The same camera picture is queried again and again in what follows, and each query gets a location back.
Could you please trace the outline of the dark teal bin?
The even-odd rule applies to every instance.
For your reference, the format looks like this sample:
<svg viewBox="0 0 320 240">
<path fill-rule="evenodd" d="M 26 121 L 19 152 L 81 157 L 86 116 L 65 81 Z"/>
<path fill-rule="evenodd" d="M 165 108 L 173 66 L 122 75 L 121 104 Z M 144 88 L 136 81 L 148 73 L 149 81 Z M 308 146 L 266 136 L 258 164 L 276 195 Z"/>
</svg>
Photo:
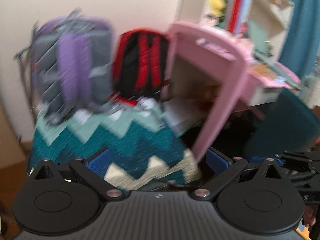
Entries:
<svg viewBox="0 0 320 240">
<path fill-rule="evenodd" d="M 319 137 L 319 118 L 295 94 L 284 88 L 245 147 L 244 155 L 272 157 L 284 151 L 302 152 Z"/>
</svg>

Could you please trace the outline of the teal cream chevron blanket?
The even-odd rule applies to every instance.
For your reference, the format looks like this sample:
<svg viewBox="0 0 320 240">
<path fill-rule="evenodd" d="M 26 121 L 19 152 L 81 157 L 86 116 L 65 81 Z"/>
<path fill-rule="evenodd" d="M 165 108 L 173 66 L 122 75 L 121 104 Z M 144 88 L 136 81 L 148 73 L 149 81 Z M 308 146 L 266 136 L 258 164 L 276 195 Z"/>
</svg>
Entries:
<svg viewBox="0 0 320 240">
<path fill-rule="evenodd" d="M 64 164 L 102 148 L 111 152 L 104 179 L 122 189 L 137 190 L 154 180 L 184 186 L 200 178 L 192 151 L 166 124 L 158 106 L 113 114 L 79 110 L 59 125 L 48 124 L 39 113 L 27 171 L 44 158 Z"/>
</svg>

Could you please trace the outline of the beige wardrobe door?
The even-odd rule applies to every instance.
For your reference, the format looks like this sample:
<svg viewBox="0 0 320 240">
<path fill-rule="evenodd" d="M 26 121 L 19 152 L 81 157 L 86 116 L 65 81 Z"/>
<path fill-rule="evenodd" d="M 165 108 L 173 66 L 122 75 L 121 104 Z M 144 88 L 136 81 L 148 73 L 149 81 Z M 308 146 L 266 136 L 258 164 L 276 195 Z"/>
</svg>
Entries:
<svg viewBox="0 0 320 240">
<path fill-rule="evenodd" d="M 2 104 L 0 122 L 1 169 L 25 162 L 27 157 L 17 140 Z"/>
</svg>

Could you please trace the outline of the pink plastic chair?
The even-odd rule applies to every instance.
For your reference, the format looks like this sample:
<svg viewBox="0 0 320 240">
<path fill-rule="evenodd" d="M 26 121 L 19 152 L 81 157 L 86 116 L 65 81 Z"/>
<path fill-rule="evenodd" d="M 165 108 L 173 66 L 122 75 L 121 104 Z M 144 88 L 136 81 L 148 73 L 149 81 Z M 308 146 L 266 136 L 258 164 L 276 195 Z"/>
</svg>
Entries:
<svg viewBox="0 0 320 240">
<path fill-rule="evenodd" d="M 251 101 L 261 88 L 289 88 L 300 90 L 300 78 L 279 62 L 268 65 L 284 78 L 276 82 L 253 70 L 254 53 L 245 46 L 245 39 L 234 38 L 226 31 L 200 24 L 177 21 L 168 29 L 169 51 L 165 82 L 161 98 L 172 96 L 172 71 L 176 57 L 182 58 L 213 80 L 219 88 L 191 150 L 196 161 L 201 161 L 217 138 L 238 103 L 251 107 Z"/>
</svg>

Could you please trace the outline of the purple grey backpack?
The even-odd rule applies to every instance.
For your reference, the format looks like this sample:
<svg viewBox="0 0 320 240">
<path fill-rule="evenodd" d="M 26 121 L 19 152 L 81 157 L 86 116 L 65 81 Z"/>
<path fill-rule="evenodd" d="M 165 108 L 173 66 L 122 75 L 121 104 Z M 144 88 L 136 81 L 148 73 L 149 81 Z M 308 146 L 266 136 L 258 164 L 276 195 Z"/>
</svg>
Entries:
<svg viewBox="0 0 320 240">
<path fill-rule="evenodd" d="M 112 42 L 111 25 L 79 9 L 35 24 L 29 46 L 14 56 L 33 120 L 43 113 L 47 123 L 58 125 L 79 109 L 109 112 L 116 97 Z"/>
</svg>

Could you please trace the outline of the teal curtain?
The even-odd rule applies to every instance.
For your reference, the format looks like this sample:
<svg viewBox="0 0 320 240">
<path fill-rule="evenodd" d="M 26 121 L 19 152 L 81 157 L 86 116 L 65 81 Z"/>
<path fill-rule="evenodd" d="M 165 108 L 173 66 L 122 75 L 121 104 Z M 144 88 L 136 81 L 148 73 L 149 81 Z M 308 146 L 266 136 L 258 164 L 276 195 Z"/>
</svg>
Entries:
<svg viewBox="0 0 320 240">
<path fill-rule="evenodd" d="M 292 0 L 292 20 L 279 62 L 299 78 L 308 75 L 319 48 L 319 0 Z"/>
</svg>

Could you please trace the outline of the black red backpack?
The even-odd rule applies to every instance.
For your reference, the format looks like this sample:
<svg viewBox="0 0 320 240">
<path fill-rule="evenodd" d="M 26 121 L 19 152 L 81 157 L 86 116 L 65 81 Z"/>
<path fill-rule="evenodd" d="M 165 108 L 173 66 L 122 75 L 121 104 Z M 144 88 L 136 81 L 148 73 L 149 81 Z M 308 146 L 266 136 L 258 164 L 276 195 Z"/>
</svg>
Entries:
<svg viewBox="0 0 320 240">
<path fill-rule="evenodd" d="M 160 99 L 165 81 L 168 38 L 149 29 L 121 34 L 112 66 L 116 102 L 137 105 L 141 97 Z"/>
</svg>

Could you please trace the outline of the bookshelf with books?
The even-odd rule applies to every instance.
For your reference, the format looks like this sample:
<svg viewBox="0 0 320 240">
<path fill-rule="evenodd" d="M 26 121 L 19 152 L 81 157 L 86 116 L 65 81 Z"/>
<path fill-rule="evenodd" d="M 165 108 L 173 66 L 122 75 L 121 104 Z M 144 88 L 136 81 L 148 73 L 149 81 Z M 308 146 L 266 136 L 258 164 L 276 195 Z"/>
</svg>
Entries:
<svg viewBox="0 0 320 240">
<path fill-rule="evenodd" d="M 279 60 L 289 31 L 295 4 L 292 0 L 252 0 L 248 19 L 267 32 L 272 59 Z M 208 0 L 182 0 L 177 19 L 200 23 L 208 11 Z"/>
</svg>

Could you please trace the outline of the yellow plush toy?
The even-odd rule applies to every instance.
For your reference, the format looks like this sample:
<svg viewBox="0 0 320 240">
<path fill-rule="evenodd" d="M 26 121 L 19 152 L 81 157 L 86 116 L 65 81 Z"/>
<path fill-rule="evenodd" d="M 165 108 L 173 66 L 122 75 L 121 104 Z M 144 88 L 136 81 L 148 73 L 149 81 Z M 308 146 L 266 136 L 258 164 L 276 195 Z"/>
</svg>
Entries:
<svg viewBox="0 0 320 240">
<path fill-rule="evenodd" d="M 208 0 L 207 9 L 201 20 L 202 25 L 225 28 L 225 0 Z"/>
</svg>

